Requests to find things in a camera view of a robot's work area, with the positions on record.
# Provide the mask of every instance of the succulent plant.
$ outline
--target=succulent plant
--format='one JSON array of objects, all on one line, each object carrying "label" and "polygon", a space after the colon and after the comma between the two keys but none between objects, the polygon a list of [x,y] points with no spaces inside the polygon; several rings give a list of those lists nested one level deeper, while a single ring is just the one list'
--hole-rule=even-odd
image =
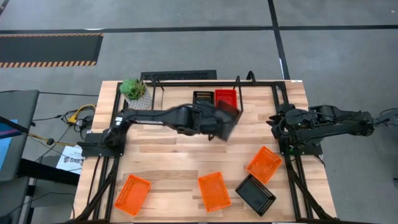
[{"label": "succulent plant", "polygon": [[145,95],[147,86],[138,79],[124,80],[120,85],[120,92],[124,94],[129,100],[138,100]]}]

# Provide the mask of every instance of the orange striped edge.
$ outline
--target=orange striped edge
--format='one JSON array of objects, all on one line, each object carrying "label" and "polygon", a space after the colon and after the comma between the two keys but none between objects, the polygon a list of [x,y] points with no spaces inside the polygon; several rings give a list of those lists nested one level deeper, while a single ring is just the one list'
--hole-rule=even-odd
[{"label": "orange striped edge", "polygon": [[97,61],[72,62],[0,62],[0,68],[94,66]]},{"label": "orange striped edge", "polygon": [[87,35],[98,35],[104,36],[103,33],[82,33],[82,34],[6,34],[0,35],[0,37],[66,37],[66,36],[87,36]]}]

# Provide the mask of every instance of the yellow cable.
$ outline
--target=yellow cable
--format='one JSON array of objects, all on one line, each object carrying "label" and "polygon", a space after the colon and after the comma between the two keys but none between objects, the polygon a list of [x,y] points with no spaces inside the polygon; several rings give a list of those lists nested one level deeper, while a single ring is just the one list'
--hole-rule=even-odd
[{"label": "yellow cable", "polygon": [[[29,133],[29,136],[33,137],[33,138],[37,138],[39,140],[46,141],[46,142],[49,140],[49,139],[43,138],[42,136],[38,136],[38,135],[32,134],[32,133]],[[64,142],[57,142],[57,141],[54,141],[54,144],[58,144],[60,146],[74,146],[75,145],[75,144],[72,144],[72,143],[64,143]]]},{"label": "yellow cable", "polygon": [[76,113],[74,115],[72,115],[70,118],[68,118],[68,122],[75,124],[77,122],[77,116],[79,115],[80,111],[86,107],[93,107],[94,110],[96,109],[96,106],[92,105],[92,104],[83,105],[76,111]]}]

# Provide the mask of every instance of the black floor mat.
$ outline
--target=black floor mat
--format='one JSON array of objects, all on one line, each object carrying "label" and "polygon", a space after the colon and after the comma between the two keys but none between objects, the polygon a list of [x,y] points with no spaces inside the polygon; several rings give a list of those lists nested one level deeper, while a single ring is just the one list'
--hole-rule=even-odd
[{"label": "black floor mat", "polygon": [[194,70],[174,72],[142,72],[141,80],[216,80],[216,70]]},{"label": "black floor mat", "polygon": [[0,67],[96,65],[103,34],[0,35]]}]

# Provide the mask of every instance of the black basket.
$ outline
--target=black basket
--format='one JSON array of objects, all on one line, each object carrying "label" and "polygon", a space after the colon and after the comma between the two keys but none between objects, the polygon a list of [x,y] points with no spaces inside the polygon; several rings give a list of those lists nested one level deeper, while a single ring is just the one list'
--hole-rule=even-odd
[{"label": "black basket", "polygon": [[194,91],[193,92],[193,104],[205,101],[214,105],[214,92],[213,91]]},{"label": "black basket", "polygon": [[252,175],[248,175],[235,191],[259,216],[263,216],[276,200],[276,197]]}]

